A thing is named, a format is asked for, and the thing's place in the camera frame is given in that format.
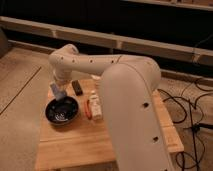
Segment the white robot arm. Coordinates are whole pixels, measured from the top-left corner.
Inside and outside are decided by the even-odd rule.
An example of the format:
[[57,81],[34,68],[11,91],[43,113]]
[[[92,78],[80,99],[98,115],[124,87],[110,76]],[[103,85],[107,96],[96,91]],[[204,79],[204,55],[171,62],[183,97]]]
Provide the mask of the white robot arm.
[[175,171],[152,93],[161,71],[149,57],[81,55],[68,44],[49,56],[58,82],[76,70],[101,77],[98,94],[120,171]]

